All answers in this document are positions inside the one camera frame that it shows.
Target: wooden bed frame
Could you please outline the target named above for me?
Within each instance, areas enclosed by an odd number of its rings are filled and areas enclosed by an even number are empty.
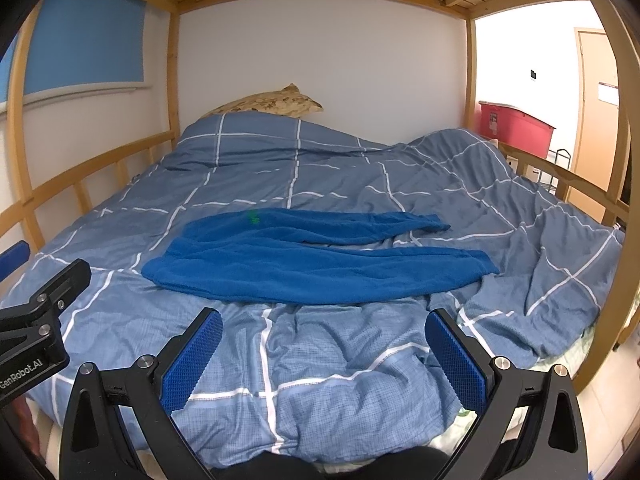
[[[231,0],[145,1],[170,13],[166,66],[169,131],[137,140],[95,156],[35,188],[31,185],[31,177],[27,165],[22,114],[27,56],[34,25],[40,10],[39,5],[33,9],[28,19],[24,22],[15,47],[7,99],[7,153],[10,161],[13,190],[18,200],[0,213],[0,237],[13,226],[21,224],[24,237],[30,244],[31,249],[34,252],[39,250],[44,245],[45,239],[38,225],[35,211],[46,201],[72,187],[78,200],[78,209],[81,214],[85,214],[91,211],[93,207],[84,184],[84,179],[88,176],[103,168],[113,166],[118,184],[122,188],[129,181],[125,162],[128,156],[146,152],[146,158],[151,164],[156,160],[155,151],[160,144],[171,142],[172,147],[175,147],[180,136],[177,93],[177,47],[180,13]],[[450,5],[451,2],[455,4],[459,0],[394,1],[438,10],[466,21],[468,70],[463,125],[470,128],[473,125],[476,107],[475,20],[502,10],[559,0],[489,0],[468,9]],[[547,160],[511,146],[500,146],[500,150],[505,156],[509,155],[518,160],[518,174],[526,174],[528,166],[539,168],[559,180],[558,190],[556,191],[558,198],[566,199],[569,188],[573,187],[605,207],[604,225],[612,226],[616,218],[623,219],[627,225],[620,262],[609,296],[596,323],[591,351],[574,377],[574,385],[578,393],[591,381],[611,349],[615,345],[625,342],[640,321],[639,309],[633,316],[631,323],[625,328],[625,321],[629,316],[634,297],[640,285],[640,258],[638,258],[638,254],[640,254],[640,185],[632,187],[631,206],[620,201],[620,193],[630,151],[633,153],[633,159],[640,160],[640,107],[637,106],[637,102],[640,99],[640,61],[638,58],[640,49],[631,40],[625,23],[609,0],[591,1],[602,21],[616,56],[621,94],[618,140],[609,187],[606,190],[601,189]],[[634,165],[632,172],[632,180],[640,182],[640,164]]]

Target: blue gripper pad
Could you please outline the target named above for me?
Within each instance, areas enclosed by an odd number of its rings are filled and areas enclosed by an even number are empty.
[[[478,359],[472,358],[468,351],[470,349],[465,347],[463,341],[470,346],[473,344],[479,346],[478,342],[464,335],[449,314],[442,309],[434,310],[427,316],[427,321],[424,323],[424,336],[462,406],[466,410],[482,415],[493,388],[493,371],[488,366],[485,367],[488,370],[483,371],[478,364]],[[479,351],[482,353],[478,357],[482,360],[486,359],[488,365],[491,358],[482,347]]]
[[[0,254],[0,282],[9,276],[14,270],[29,261],[31,250],[29,244],[20,240]]]
[[[222,339],[222,316],[211,312],[162,378],[160,403],[171,414],[184,408]]]

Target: green mark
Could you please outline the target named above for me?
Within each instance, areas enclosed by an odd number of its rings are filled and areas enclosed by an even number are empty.
[[[253,225],[258,225],[260,223],[260,218],[253,210],[249,211],[249,222],[251,222]]]

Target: white wall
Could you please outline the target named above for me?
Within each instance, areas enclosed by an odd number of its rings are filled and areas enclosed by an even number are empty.
[[[395,143],[459,126],[465,23],[383,0],[242,0],[180,17],[180,126],[289,83],[307,121]]]
[[[143,33],[145,84],[148,88],[72,96],[55,102],[29,105],[25,109],[24,137],[33,187],[93,156],[168,129],[167,32],[168,14],[148,7]],[[2,114],[0,211],[17,199],[10,181],[5,132],[6,115]],[[127,163],[131,176],[139,173],[145,165],[142,156],[131,157]],[[89,177],[86,184],[94,205],[117,190],[114,172],[110,168]],[[41,206],[36,215],[45,240],[50,240],[78,218],[75,195],[69,190],[61,193]],[[0,251],[21,238],[21,229],[12,229],[0,238]]]
[[[602,28],[591,2],[523,7],[476,23],[477,99],[513,105],[551,124],[551,149],[572,155],[580,99],[575,27]]]

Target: blue window blind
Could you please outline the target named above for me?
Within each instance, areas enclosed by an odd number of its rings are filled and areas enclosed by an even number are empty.
[[[0,103],[6,102],[6,95],[9,89],[9,74],[11,73],[11,63],[14,60],[15,38],[9,48],[0,59]]]
[[[29,49],[24,93],[144,81],[144,21],[141,0],[44,0]]]

